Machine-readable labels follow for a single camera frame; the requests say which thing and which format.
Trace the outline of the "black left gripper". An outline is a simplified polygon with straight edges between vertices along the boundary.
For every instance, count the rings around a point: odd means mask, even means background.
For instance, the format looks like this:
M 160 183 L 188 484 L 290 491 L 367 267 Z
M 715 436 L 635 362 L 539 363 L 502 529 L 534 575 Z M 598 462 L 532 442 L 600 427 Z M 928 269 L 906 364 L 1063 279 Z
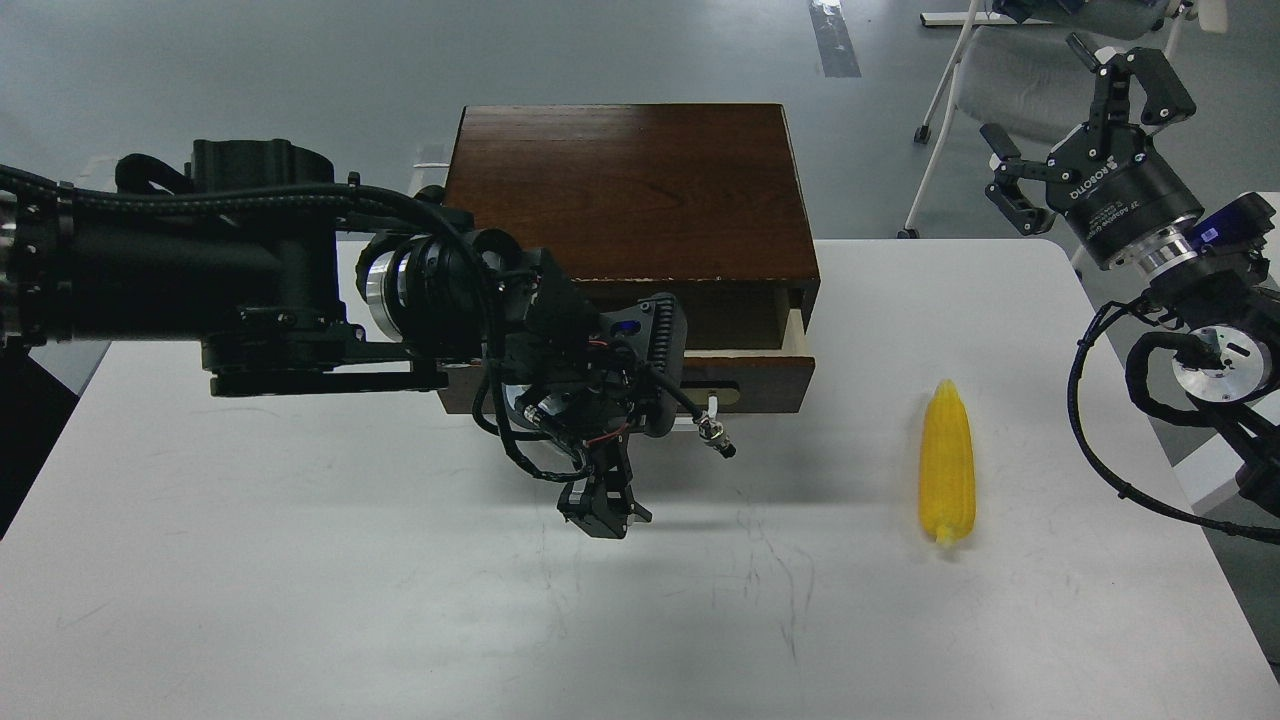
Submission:
M 474 369 L 476 410 L 499 397 L 508 437 L 548 439 L 575 471 L 616 432 L 667 436 L 681 398 L 687 319 L 668 292 L 603 313 L 545 249 L 502 231 L 462 243 L 419 236 L 399 246 L 399 338 L 443 372 Z M 557 509 L 585 534 L 621 541 L 652 512 L 635 500 L 630 466 L 577 480 Z

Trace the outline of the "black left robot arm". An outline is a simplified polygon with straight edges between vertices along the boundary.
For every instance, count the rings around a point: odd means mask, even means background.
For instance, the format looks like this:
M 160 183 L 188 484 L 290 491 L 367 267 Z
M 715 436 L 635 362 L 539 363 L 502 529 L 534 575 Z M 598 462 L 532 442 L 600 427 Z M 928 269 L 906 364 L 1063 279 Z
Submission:
M 566 521 L 622 539 L 652 514 L 628 439 L 678 410 L 686 319 L 654 293 L 600 313 L 545 249 L 415 195 L 337 181 L 284 140 L 207 141 L 183 170 L 120 159 L 111 192 L 3 168 L 3 451 L 50 445 L 67 389 L 33 357 L 76 341 L 196 341 L 216 397 L 445 389 L 480 370 L 477 427 L 561 486 Z

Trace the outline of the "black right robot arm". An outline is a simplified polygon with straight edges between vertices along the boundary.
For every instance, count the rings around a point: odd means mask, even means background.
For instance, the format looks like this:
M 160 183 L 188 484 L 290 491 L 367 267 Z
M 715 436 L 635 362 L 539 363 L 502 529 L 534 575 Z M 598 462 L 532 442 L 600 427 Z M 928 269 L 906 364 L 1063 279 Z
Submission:
M 1130 398 L 1149 416 L 1211 427 L 1239 455 L 1239 495 L 1277 512 L 1277 427 L 1251 401 L 1277 389 L 1277 295 L 1265 288 L 1265 234 L 1274 208 L 1244 193 L 1213 214 L 1160 156 L 1148 133 L 1185 120 L 1196 104 L 1166 56 L 1134 47 L 1097 59 L 1068 46 L 1094 76 L 1088 119 L 1030 161 L 1004 127 L 980 132 L 995 154 L 986 197 L 1023 234 L 1061 217 L 1102 268 L 1139 269 L 1139 316 L 1166 311 L 1172 331 L 1143 334 L 1126 359 Z

